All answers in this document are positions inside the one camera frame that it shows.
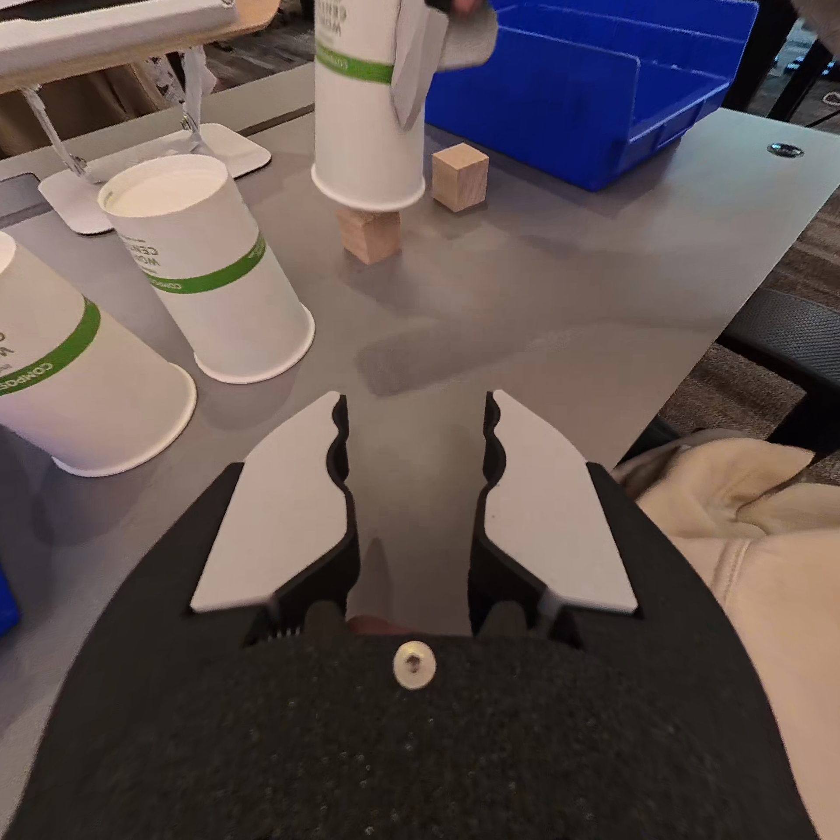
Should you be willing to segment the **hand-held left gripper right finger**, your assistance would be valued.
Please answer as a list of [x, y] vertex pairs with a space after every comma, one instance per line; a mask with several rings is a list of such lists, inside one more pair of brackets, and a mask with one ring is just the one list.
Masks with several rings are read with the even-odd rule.
[[554, 624], [565, 607], [633, 615], [637, 598], [585, 457], [502, 390], [486, 394], [483, 433], [470, 623], [499, 602], [519, 604], [527, 624]]

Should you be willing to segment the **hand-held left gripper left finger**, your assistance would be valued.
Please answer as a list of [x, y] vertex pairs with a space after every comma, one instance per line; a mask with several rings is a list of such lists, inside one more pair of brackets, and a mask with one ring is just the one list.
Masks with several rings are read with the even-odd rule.
[[346, 613], [361, 572], [346, 396], [327, 392], [245, 457], [202, 576], [195, 613], [273, 605], [304, 614], [320, 601]]

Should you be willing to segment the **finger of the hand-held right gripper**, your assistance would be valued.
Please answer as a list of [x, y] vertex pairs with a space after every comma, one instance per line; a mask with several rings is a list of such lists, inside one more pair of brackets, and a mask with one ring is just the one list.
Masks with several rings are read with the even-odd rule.
[[390, 93], [396, 120], [405, 132], [413, 128], [423, 108], [448, 26], [446, 14], [424, 2], [401, 1], [395, 21]]

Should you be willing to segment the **white green striped paper cup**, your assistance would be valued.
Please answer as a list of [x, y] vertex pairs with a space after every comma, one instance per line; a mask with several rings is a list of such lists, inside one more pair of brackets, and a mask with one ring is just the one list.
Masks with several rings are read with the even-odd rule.
[[399, 212], [425, 193], [424, 119], [405, 130], [392, 106], [396, 1], [317, 1], [315, 186], [355, 210]]
[[98, 204], [208, 376], [262, 382], [308, 352], [313, 316], [225, 163], [144, 161], [107, 181]]
[[170, 446], [193, 378], [9, 234], [1, 234], [1, 422], [74, 476], [112, 476]]

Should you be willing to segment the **person's right forearm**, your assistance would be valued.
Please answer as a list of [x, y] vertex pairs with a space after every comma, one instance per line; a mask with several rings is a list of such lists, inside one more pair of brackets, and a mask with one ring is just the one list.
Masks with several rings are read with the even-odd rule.
[[499, 32], [497, 12], [486, 5], [467, 17], [446, 14], [448, 26], [437, 70], [479, 67], [492, 55]]

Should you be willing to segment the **wooden cube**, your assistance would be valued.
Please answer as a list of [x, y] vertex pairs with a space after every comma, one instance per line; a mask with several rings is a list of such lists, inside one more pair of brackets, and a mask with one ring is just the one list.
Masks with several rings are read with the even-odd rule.
[[490, 165], [486, 153], [458, 143], [435, 152], [431, 162], [436, 202], [457, 214], [486, 201]]
[[343, 248], [367, 266], [400, 252], [402, 216], [399, 211], [373, 213], [340, 206], [335, 216]]

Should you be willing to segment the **blue plastic bin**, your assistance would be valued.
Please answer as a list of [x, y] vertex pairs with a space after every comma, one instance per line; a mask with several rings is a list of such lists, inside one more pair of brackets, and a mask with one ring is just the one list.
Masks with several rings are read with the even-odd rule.
[[426, 123], [596, 192], [717, 111], [755, 2], [493, 2], [487, 63], [435, 76]]
[[20, 623], [20, 611], [17, 598], [9, 582], [1, 560], [1, 638], [11, 633]]

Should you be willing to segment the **instruction board on stand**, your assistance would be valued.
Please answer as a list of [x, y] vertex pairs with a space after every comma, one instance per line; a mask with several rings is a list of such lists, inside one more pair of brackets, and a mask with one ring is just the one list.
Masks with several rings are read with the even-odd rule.
[[[270, 162], [270, 153], [218, 123], [202, 125], [205, 44], [264, 29], [279, 2], [2, 2], [2, 92], [19, 91], [47, 134], [62, 169], [43, 181], [31, 172], [2, 175], [2, 228], [53, 210], [79, 235], [112, 230], [98, 204], [102, 184], [143, 161], [172, 154], [207, 154], [232, 177]], [[126, 65], [182, 57], [184, 85], [159, 63], [155, 71], [175, 90], [182, 128], [95, 161], [70, 151], [50, 119], [39, 90], [48, 82]]]

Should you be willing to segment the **black office chair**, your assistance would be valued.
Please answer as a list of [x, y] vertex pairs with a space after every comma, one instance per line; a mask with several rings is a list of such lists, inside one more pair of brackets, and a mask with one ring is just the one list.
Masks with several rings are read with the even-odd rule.
[[803, 448], [813, 463], [839, 449], [839, 314], [813, 301], [757, 289], [716, 344], [803, 390], [768, 440]]

